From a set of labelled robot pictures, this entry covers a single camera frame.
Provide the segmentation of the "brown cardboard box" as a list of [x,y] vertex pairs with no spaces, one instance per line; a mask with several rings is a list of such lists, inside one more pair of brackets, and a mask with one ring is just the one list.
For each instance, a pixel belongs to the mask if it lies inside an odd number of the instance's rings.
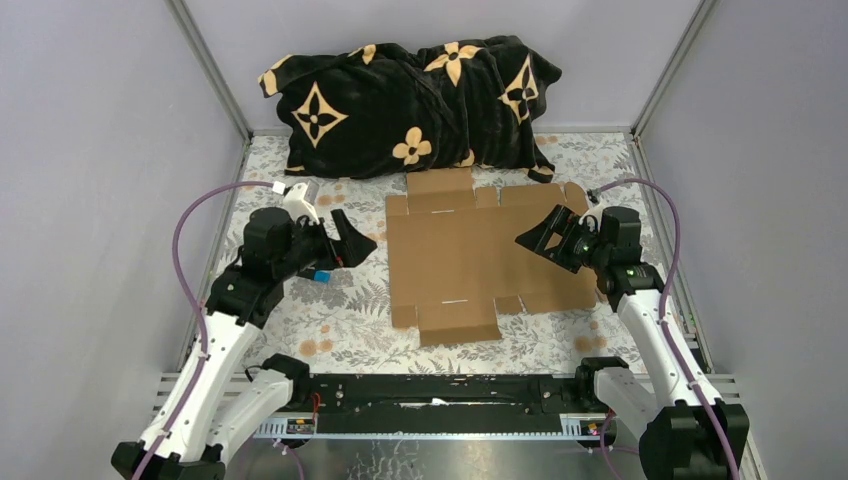
[[470,169],[410,173],[386,199],[393,327],[422,346],[498,340],[500,314],[591,309],[595,274],[571,273],[518,245],[557,205],[588,209],[573,182],[476,188]]

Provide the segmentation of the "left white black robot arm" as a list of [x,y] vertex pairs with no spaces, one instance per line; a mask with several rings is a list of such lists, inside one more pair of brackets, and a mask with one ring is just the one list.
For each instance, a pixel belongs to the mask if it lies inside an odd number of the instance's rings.
[[248,347],[304,273],[354,268],[377,248],[345,213],[331,213],[338,233],[296,208],[254,211],[236,259],[213,282],[200,336],[159,413],[135,442],[121,442],[111,464],[125,479],[222,479],[226,466],[260,424],[280,408],[309,401],[307,364],[275,354],[253,385],[226,408],[224,392]]

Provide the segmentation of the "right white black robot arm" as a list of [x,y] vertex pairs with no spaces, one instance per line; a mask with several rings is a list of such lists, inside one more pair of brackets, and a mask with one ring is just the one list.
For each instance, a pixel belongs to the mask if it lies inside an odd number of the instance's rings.
[[641,219],[628,207],[579,215],[557,205],[518,245],[571,273],[592,270],[599,290],[636,343],[652,387],[618,358],[584,361],[575,402],[605,405],[639,441],[648,479],[738,479],[749,418],[707,378],[668,310],[668,286],[642,259]]

